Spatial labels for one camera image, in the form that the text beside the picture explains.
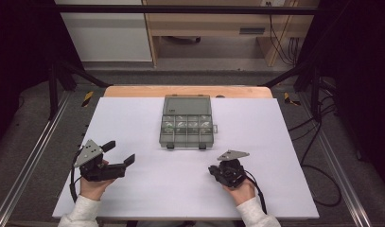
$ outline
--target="white table surface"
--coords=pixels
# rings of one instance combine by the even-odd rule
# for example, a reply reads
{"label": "white table surface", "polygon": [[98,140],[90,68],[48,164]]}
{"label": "white table surface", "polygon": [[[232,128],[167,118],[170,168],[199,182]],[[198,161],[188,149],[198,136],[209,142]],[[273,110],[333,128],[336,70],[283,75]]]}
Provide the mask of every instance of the white table surface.
{"label": "white table surface", "polygon": [[[211,103],[219,132],[214,146],[201,151],[160,147],[163,97],[99,100],[82,145],[89,139],[100,146],[115,140],[116,147],[104,154],[111,164],[136,156],[125,177],[107,188],[100,217],[240,219],[232,198],[208,171],[210,165],[219,164],[217,158],[228,149],[250,153],[239,161],[257,179],[269,214],[286,219],[319,217],[277,100],[212,98]],[[69,180],[68,176],[53,213],[55,218],[70,213],[74,206]]]}

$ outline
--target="floor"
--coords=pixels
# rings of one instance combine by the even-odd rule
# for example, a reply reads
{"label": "floor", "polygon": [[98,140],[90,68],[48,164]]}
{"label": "floor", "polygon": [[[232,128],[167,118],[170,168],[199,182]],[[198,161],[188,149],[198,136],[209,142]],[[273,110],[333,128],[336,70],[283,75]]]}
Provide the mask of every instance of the floor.
{"label": "floor", "polygon": [[[92,75],[113,84],[185,85],[258,85],[276,78],[290,68],[280,61],[272,68],[266,66],[255,39],[205,37],[198,44],[163,39],[156,67],[149,62],[86,62],[85,67]],[[47,83],[24,91],[20,97],[21,106],[0,143],[0,204],[11,195],[10,190],[17,192],[14,197],[16,200],[13,200],[14,206],[7,209],[6,226],[57,226],[58,221],[51,214],[65,186],[71,157],[87,131],[98,98],[104,93],[104,89],[82,78],[75,76],[75,79],[78,83],[76,91],[64,92],[59,89],[60,97],[67,98],[67,104],[57,119],[57,126],[45,137],[46,143],[40,148],[43,152],[39,155],[34,154],[35,149],[38,149],[35,145],[43,135],[45,126],[50,123],[47,121]],[[305,104],[308,92],[295,93],[291,86],[294,80],[295,78],[287,79],[271,89],[279,101],[289,129],[310,118]],[[85,94],[89,91],[93,91],[94,95],[87,107],[81,107]],[[289,94],[290,102],[285,100],[286,93]],[[326,91],[321,91],[321,97],[326,96]],[[338,117],[338,110],[333,109],[332,104],[331,98],[324,101],[324,110],[331,106],[324,111],[321,133],[315,138],[305,160],[306,164],[327,173],[330,179],[311,167],[304,167],[309,188],[317,201],[320,218],[280,220],[282,226],[385,226],[385,186],[371,164],[357,159],[355,146]],[[300,160],[315,135],[315,125],[309,122],[290,133]],[[340,185],[340,188],[352,187],[354,192],[352,195],[352,191],[351,194],[342,191],[342,201],[334,206],[329,205],[339,199],[339,191],[333,184],[333,180],[338,180],[335,175],[336,167],[330,164],[330,158],[327,157],[330,149],[349,182],[348,185]],[[29,156],[35,159],[34,165],[28,164]],[[31,175],[22,177],[27,171]],[[24,181],[23,188],[12,187],[18,185],[15,184],[16,181]],[[352,208],[358,204],[362,209],[353,211]],[[355,212],[360,211],[364,212],[365,218],[355,217]],[[107,227],[123,226],[126,223],[107,220],[101,222]]]}

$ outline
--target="gray floor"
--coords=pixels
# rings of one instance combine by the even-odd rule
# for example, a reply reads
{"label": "gray floor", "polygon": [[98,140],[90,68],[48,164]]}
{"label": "gray floor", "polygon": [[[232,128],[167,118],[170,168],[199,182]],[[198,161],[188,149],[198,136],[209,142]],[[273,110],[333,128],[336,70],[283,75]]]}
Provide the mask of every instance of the gray floor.
{"label": "gray floor", "polygon": [[[204,37],[199,44],[175,44],[164,40],[156,68],[143,63],[117,62],[106,65],[89,63],[87,66],[91,74],[114,84],[257,85],[275,78],[289,68],[280,61],[273,68],[267,67],[255,39]],[[64,187],[72,157],[87,131],[98,98],[104,93],[104,89],[84,79],[76,76],[76,80],[79,85],[75,92],[70,92],[68,105],[49,138],[22,196],[12,210],[7,226],[38,226],[38,224],[50,226],[48,223],[51,223],[51,226],[57,225],[57,220],[51,217],[57,197]],[[285,92],[289,92],[291,100],[294,101],[306,96],[306,93],[292,92],[290,85],[293,80],[286,80],[272,89],[274,97],[279,100],[289,129],[309,119],[304,106],[284,101]],[[85,94],[89,91],[94,91],[91,102],[87,107],[81,107]],[[47,83],[24,91],[20,101],[23,105],[14,116],[9,130],[0,143],[0,204],[20,174],[47,124],[49,115]],[[329,99],[324,106],[328,104],[332,104]],[[292,131],[291,139],[299,137],[312,127],[312,124],[307,124],[297,131]],[[374,168],[369,163],[357,160],[356,150],[338,116],[328,113],[324,117],[322,129],[372,225],[385,226],[385,186]],[[311,131],[302,139],[293,142],[299,159],[302,158],[313,134],[314,131]],[[305,163],[332,174],[319,140],[313,144]],[[330,203],[337,199],[335,186],[324,175],[310,168],[304,168],[304,172],[315,200]],[[303,221],[281,220],[282,225],[357,226],[345,201],[336,207],[319,204],[317,207],[320,218]],[[108,223],[123,222],[106,221],[107,226]]]}

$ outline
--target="wooden desk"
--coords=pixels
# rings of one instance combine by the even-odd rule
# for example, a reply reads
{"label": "wooden desk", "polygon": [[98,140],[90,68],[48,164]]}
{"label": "wooden desk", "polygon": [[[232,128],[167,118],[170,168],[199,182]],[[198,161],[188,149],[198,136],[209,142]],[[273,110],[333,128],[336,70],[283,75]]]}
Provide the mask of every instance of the wooden desk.
{"label": "wooden desk", "polygon": [[[265,0],[142,0],[143,5],[174,6],[236,6],[260,7]],[[313,7],[319,0],[285,0],[282,6],[275,7]],[[147,13],[145,15],[150,42],[150,51],[154,65],[160,51],[161,36],[254,36],[268,66],[273,66],[280,49],[278,42],[271,35],[269,15],[221,15],[221,14],[165,14]],[[284,51],[288,51],[289,38],[304,38],[312,22],[311,15],[273,15],[272,28]]]}
{"label": "wooden desk", "polygon": [[165,95],[209,95],[210,97],[272,98],[267,87],[251,86],[112,86],[105,97],[157,97]]}
{"label": "wooden desk", "polygon": [[[219,126],[212,148],[160,147],[160,119],[168,94],[229,97],[211,99],[214,124]],[[268,88],[113,86],[99,100],[82,145],[89,139],[99,145],[116,142],[104,155],[111,164],[135,154],[125,178],[104,193],[98,213],[101,218],[239,219],[232,198],[208,171],[228,149],[250,153],[240,162],[257,179],[270,214],[287,219],[319,217],[280,107]],[[69,182],[70,177],[53,213],[55,218],[73,208]]]}

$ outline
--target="wooden cabinet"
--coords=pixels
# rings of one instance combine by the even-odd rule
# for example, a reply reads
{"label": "wooden cabinet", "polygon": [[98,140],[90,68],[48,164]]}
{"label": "wooden cabinet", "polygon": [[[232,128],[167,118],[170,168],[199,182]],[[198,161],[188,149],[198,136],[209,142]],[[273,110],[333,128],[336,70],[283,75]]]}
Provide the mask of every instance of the wooden cabinet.
{"label": "wooden cabinet", "polygon": [[[284,7],[317,7],[318,3],[318,0],[286,0]],[[143,0],[143,4],[260,7],[262,0]],[[277,58],[276,48],[270,41],[269,15],[150,13],[146,14],[146,20],[154,64],[157,62],[161,36],[255,36],[268,66],[273,66]],[[273,15],[271,20],[272,28],[282,44],[289,37],[305,37],[312,16]]]}

